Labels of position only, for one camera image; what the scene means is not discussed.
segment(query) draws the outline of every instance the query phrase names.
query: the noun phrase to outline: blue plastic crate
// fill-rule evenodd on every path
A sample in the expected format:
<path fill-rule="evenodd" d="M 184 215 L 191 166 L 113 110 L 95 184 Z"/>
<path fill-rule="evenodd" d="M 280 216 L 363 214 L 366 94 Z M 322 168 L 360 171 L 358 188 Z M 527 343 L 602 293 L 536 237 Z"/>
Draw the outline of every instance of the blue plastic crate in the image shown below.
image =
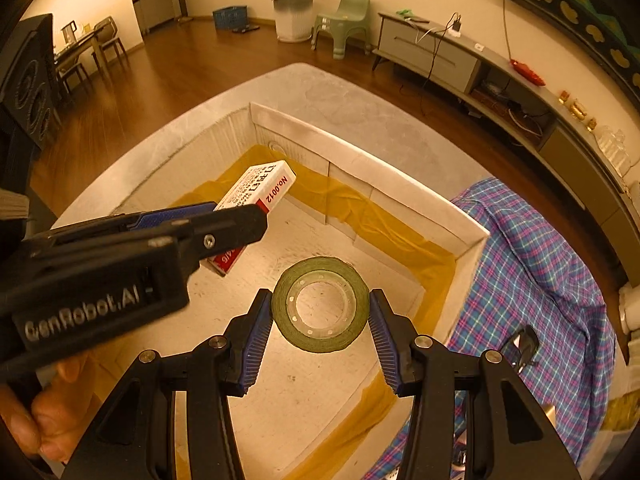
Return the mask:
<path fill-rule="evenodd" d="M 246 6 L 225 7 L 213 11 L 216 28 L 243 28 L 248 25 Z"/>

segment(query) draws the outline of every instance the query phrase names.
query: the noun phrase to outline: roll of tape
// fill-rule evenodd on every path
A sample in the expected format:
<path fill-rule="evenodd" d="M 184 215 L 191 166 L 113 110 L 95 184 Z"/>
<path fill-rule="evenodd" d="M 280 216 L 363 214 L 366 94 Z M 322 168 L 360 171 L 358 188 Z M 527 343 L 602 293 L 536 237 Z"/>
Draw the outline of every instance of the roll of tape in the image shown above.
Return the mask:
<path fill-rule="evenodd" d="M 328 283 L 340 292 L 342 312 L 331 326 L 315 328 L 300 316 L 298 296 L 313 283 Z M 280 333 L 301 350 L 317 354 L 343 350 L 356 340 L 369 319 L 369 287 L 342 260 L 315 256 L 282 273 L 273 290 L 271 313 Z"/>

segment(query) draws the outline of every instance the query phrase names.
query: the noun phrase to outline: wooden floor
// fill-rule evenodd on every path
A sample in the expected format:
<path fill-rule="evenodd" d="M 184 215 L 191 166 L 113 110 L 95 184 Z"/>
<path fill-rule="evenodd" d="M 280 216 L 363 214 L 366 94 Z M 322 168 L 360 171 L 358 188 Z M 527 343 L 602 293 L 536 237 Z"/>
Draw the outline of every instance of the wooden floor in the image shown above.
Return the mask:
<path fill-rule="evenodd" d="M 549 178 L 539 163 L 492 124 L 469 117 L 441 91 L 421 91 L 391 63 L 371 71 L 372 56 L 348 46 L 332 59 L 332 46 L 276 40 L 270 27 L 247 34 L 216 32 L 209 21 L 170 24 L 145 37 L 129 64 L 111 65 L 111 83 L 93 78 L 86 96 L 61 111 L 63 129 L 34 165 L 31 186 L 56 215 L 126 151 L 197 104 L 251 78 L 294 62 L 331 72 L 395 104 L 447 137 L 505 182 L 553 225 L 591 269 L 622 341 L 618 289 L 624 279 L 593 219 Z"/>

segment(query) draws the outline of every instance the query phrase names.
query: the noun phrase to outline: black speaker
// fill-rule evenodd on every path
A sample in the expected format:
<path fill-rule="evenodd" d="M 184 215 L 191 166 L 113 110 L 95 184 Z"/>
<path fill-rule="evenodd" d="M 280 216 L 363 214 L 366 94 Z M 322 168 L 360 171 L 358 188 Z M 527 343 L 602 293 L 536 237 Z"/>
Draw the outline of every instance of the black speaker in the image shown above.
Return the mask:
<path fill-rule="evenodd" d="M 24 194 L 60 100 L 53 64 L 53 15 L 19 22 L 0 52 L 0 188 Z M 23 237 L 25 221 L 0 222 L 0 253 Z"/>

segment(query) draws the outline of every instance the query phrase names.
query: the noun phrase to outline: blue gripper pad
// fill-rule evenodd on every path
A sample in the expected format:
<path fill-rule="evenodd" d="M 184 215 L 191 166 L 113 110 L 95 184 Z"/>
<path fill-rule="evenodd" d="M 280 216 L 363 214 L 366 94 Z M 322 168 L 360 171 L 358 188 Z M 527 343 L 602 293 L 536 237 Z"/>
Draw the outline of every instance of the blue gripper pad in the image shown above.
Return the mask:
<path fill-rule="evenodd" d="M 242 352 L 242 372 L 239 384 L 245 393 L 255 384 L 267 346 L 273 318 L 271 317 L 271 294 L 267 294 L 260 305 L 254 326 Z"/>
<path fill-rule="evenodd" d="M 149 227 L 157 227 L 167 220 L 178 220 L 196 216 L 202 213 L 209 213 L 216 208 L 215 202 L 203 202 L 201 204 L 186 205 L 181 207 L 172 207 L 169 209 L 161 209 L 151 211 L 149 213 L 141 213 L 138 221 L 129 227 L 130 231 L 137 229 L 147 229 Z"/>
<path fill-rule="evenodd" d="M 385 375 L 386 384 L 397 395 L 400 386 L 400 357 L 398 348 L 391 337 L 389 328 L 386 325 L 385 317 L 378 303 L 378 298 L 372 292 L 369 294 L 369 328 L 373 336 L 373 343 L 376 345 L 378 359 Z"/>

